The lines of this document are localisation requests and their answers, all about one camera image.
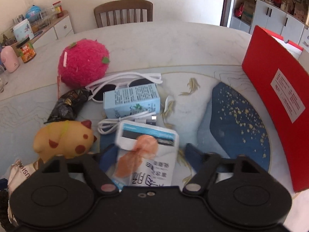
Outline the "wooden dining chair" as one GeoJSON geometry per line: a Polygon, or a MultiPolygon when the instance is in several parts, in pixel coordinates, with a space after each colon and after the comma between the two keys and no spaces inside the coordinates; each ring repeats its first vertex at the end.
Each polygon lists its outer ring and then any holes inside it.
{"type": "Polygon", "coordinates": [[[112,2],[107,2],[97,6],[94,9],[94,17],[96,21],[97,28],[104,27],[102,14],[106,16],[106,25],[117,25],[118,18],[117,14],[120,15],[120,24],[125,23],[137,23],[138,17],[137,12],[139,11],[140,19],[139,22],[144,22],[144,14],[146,12],[147,22],[153,21],[153,8],[152,2],[147,0],[117,0],[112,2]]]}

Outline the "white blue snack packet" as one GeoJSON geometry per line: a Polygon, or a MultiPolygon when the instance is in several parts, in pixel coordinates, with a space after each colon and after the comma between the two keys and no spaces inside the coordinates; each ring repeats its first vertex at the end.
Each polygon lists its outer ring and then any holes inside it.
{"type": "Polygon", "coordinates": [[[170,186],[179,150],[172,129],[123,120],[116,132],[118,156],[112,181],[125,186],[170,186]]]}

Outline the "grey wall cabinet unit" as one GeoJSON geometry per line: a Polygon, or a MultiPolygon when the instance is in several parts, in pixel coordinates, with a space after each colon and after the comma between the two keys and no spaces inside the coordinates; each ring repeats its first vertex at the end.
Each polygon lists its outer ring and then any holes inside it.
{"type": "Polygon", "coordinates": [[[248,34],[260,26],[308,49],[308,0],[226,0],[222,23],[248,34]]]}

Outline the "black snack wrapper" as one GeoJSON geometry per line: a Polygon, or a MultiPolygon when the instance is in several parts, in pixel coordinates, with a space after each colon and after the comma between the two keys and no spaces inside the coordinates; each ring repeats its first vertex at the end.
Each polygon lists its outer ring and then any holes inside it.
{"type": "Polygon", "coordinates": [[[85,88],[71,90],[63,94],[56,102],[45,124],[75,120],[91,95],[92,92],[85,88]]]}

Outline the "sauce jar black lid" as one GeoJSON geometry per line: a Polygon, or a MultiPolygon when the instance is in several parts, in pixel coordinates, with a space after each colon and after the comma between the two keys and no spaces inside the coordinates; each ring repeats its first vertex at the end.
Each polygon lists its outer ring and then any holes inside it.
{"type": "Polygon", "coordinates": [[[36,56],[35,49],[30,40],[25,40],[17,44],[16,48],[23,63],[29,62],[36,56]]]}

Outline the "red cardboard shoe box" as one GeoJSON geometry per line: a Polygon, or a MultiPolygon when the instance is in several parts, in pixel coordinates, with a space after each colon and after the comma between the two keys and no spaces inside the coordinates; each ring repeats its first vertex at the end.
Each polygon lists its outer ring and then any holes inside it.
{"type": "Polygon", "coordinates": [[[256,26],[242,68],[277,130],[293,190],[308,190],[308,51],[256,26]]]}

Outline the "pink small bottle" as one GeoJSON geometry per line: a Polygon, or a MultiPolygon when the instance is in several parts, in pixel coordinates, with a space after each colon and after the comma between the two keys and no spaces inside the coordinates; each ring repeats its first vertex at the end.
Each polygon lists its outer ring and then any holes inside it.
{"type": "Polygon", "coordinates": [[[19,66],[19,60],[11,46],[5,46],[1,51],[1,61],[9,73],[15,72],[19,66]]]}

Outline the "pink fuzzy strawberry plush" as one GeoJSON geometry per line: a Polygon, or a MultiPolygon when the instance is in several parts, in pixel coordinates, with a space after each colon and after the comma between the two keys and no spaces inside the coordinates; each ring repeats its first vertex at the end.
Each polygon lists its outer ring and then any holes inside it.
{"type": "Polygon", "coordinates": [[[110,63],[110,53],[100,42],[81,39],[61,53],[58,78],[66,86],[78,89],[103,78],[110,63]]]}

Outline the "white patterned cup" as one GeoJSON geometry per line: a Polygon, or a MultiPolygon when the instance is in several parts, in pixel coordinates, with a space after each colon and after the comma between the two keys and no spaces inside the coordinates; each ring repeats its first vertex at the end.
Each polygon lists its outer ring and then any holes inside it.
{"type": "Polygon", "coordinates": [[[28,19],[25,19],[22,22],[16,24],[13,27],[13,33],[17,42],[20,42],[27,38],[29,38],[30,40],[34,38],[34,33],[28,19]]]}

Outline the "light blue small carton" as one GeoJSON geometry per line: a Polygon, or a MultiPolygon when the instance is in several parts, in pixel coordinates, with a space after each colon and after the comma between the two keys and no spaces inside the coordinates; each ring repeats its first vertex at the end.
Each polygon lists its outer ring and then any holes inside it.
{"type": "Polygon", "coordinates": [[[145,111],[158,114],[160,97],[157,87],[151,83],[105,92],[103,111],[107,118],[122,118],[145,111]]]}

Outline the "silver foil snack bag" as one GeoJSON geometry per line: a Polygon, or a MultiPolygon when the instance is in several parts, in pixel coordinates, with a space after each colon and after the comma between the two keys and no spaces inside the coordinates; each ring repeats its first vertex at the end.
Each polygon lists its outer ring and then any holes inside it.
{"type": "Polygon", "coordinates": [[[17,189],[25,180],[27,180],[34,172],[36,172],[43,161],[38,159],[37,161],[24,165],[20,159],[17,159],[10,167],[10,174],[8,178],[8,219],[10,223],[17,227],[18,223],[14,217],[12,209],[10,207],[10,197],[14,190],[17,189]]]}

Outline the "yellow capybara toy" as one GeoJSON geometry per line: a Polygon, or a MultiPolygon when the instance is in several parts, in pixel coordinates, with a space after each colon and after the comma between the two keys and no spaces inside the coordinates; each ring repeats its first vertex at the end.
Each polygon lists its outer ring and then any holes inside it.
{"type": "Polygon", "coordinates": [[[88,153],[96,140],[90,120],[66,120],[41,128],[34,137],[33,149],[43,162],[59,154],[72,159],[88,153]]]}

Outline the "white sideboard cabinet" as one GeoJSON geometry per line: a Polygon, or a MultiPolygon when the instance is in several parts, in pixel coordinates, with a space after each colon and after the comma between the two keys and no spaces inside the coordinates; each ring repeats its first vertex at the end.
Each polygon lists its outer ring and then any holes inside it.
{"type": "Polygon", "coordinates": [[[53,43],[61,38],[73,35],[74,29],[72,27],[69,12],[64,10],[62,17],[56,18],[51,24],[39,31],[42,31],[42,33],[31,40],[35,49],[53,43]]]}

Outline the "white sunglasses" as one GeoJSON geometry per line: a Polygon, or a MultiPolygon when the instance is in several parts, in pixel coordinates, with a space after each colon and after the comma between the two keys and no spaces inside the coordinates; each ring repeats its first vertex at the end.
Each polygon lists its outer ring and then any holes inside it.
{"type": "Polygon", "coordinates": [[[160,73],[139,73],[139,72],[121,72],[100,78],[86,86],[92,95],[88,100],[96,103],[103,103],[103,87],[112,87],[112,90],[136,86],[137,82],[144,81],[154,84],[162,84],[163,80],[160,73]]]}

